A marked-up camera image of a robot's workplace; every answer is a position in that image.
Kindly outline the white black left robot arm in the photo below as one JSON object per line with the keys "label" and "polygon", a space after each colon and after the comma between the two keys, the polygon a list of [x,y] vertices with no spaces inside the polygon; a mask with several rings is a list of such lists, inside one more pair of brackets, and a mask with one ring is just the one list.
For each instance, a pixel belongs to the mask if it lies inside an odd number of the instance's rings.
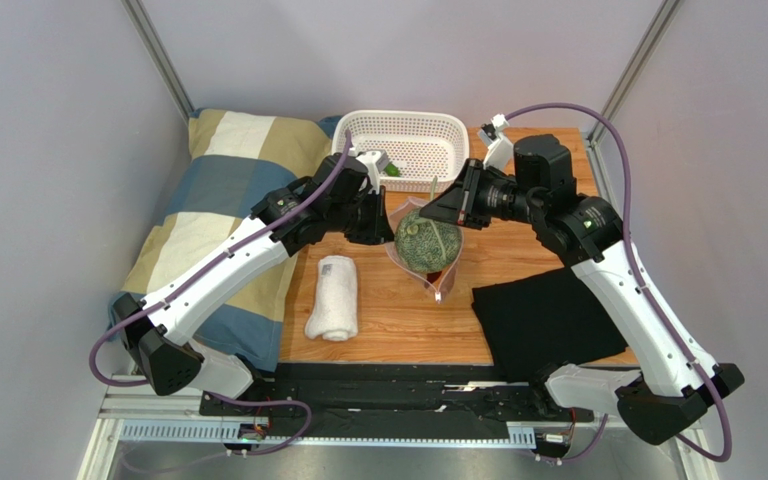
{"label": "white black left robot arm", "polygon": [[386,190],[293,183],[268,193],[206,258],[157,291],[124,293],[111,305],[112,332],[159,396],[194,387],[237,398],[253,383],[236,354],[195,340],[201,325],[233,295],[303,248],[338,232],[351,243],[377,246],[394,234]]}

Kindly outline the green fake leafy vegetable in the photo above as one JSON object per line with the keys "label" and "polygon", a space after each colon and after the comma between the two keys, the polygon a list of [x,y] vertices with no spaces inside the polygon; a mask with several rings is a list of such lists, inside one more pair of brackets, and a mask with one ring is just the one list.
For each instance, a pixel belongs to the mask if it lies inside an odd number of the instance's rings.
{"label": "green fake leafy vegetable", "polygon": [[419,275],[444,272],[459,259],[464,242],[458,227],[421,218],[419,210],[426,204],[416,198],[405,201],[394,222],[396,261]]}

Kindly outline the green fake chili pepper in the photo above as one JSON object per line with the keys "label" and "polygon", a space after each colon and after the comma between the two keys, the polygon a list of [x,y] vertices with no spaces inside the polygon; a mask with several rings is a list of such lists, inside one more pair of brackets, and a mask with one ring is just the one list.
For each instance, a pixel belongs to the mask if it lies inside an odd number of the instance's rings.
{"label": "green fake chili pepper", "polygon": [[401,176],[400,170],[394,164],[388,164],[384,169],[384,173],[389,177]]}

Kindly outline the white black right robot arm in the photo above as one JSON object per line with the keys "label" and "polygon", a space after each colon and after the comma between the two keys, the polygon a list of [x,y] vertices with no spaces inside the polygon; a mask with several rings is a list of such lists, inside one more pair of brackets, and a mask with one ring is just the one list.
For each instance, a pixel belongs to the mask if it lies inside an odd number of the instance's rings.
{"label": "white black right robot arm", "polygon": [[633,371],[563,365],[542,378],[559,407],[620,417],[640,439],[659,445],[716,410],[723,448],[732,448],[724,397],[744,376],[719,364],[682,328],[647,282],[624,224],[605,200],[579,193],[568,160],[517,159],[506,175],[470,159],[456,181],[422,207],[424,218],[481,230],[494,218],[529,224],[599,301],[639,362]]}

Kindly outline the clear zip top bag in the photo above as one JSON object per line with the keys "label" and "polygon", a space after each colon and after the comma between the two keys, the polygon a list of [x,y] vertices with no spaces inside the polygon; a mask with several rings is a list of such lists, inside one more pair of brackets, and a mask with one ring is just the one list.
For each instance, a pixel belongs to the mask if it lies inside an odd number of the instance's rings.
{"label": "clear zip top bag", "polygon": [[454,225],[420,216],[428,203],[409,197],[388,216],[395,240],[385,245],[389,258],[437,304],[454,289],[464,249],[464,234]]}

